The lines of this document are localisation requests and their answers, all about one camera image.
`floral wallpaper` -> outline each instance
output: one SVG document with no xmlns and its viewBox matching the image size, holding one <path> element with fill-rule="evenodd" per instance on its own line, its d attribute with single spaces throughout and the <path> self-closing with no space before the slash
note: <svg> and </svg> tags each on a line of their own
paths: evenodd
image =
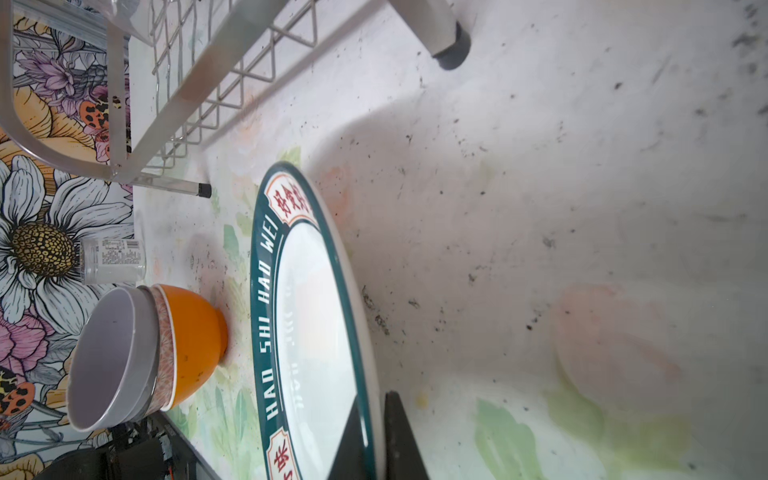
<svg viewBox="0 0 768 480">
<path fill-rule="evenodd" d="M 14 27 L 14 99 L 24 125 L 49 147 L 108 162 L 105 52 L 28 18 Z M 125 78 L 127 90 L 127 65 Z M 72 449 L 109 441 L 107 431 L 68 426 L 72 350 L 114 287 L 83 285 L 78 241 L 133 233 L 129 187 L 54 170 L 0 129 L 0 480 L 33 478 Z"/>
</svg>

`yellow flower center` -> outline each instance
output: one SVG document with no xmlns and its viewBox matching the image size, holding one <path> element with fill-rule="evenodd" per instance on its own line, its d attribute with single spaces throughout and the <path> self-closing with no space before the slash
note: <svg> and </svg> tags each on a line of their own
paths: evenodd
<svg viewBox="0 0 768 480">
<path fill-rule="evenodd" d="M 76 264 L 74 242 L 48 223 L 27 223 L 11 239 L 16 257 L 27 270 L 43 276 L 61 276 Z"/>
</svg>

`oval plate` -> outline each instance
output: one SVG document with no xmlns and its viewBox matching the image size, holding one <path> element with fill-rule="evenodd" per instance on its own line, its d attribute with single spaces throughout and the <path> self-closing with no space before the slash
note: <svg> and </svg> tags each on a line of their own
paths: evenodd
<svg viewBox="0 0 768 480">
<path fill-rule="evenodd" d="M 330 218 L 293 165 L 267 171 L 253 214 L 250 308 L 270 480 L 324 480 L 349 425 L 359 430 L 361 473 L 384 478 L 383 415 L 365 311 Z"/>
</svg>

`table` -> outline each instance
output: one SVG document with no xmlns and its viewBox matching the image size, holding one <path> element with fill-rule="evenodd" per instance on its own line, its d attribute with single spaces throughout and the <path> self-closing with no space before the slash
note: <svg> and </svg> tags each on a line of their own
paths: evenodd
<svg viewBox="0 0 768 480">
<path fill-rule="evenodd" d="M 250 224 L 284 159 L 333 212 L 432 478 L 761 478 L 768 8 L 453 8 L 473 46 L 445 72 L 388 5 L 319 3 L 323 44 L 170 172 L 213 197 L 136 189 L 145 282 L 230 327 L 171 418 L 222 478 L 264 478 Z"/>
</svg>

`white label with red characters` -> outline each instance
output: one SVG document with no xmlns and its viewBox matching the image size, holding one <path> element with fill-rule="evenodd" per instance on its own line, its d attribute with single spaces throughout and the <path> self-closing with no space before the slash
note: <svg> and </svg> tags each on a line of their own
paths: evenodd
<svg viewBox="0 0 768 480">
<path fill-rule="evenodd" d="M 299 219 L 309 220 L 317 225 L 310 203 L 298 182 L 285 172 L 278 172 L 270 178 L 266 187 L 270 208 L 290 227 Z"/>
<path fill-rule="evenodd" d="M 290 434 L 282 427 L 270 437 L 270 447 L 266 451 L 269 459 L 270 480 L 300 480 L 296 461 L 293 459 L 293 446 Z"/>
</svg>

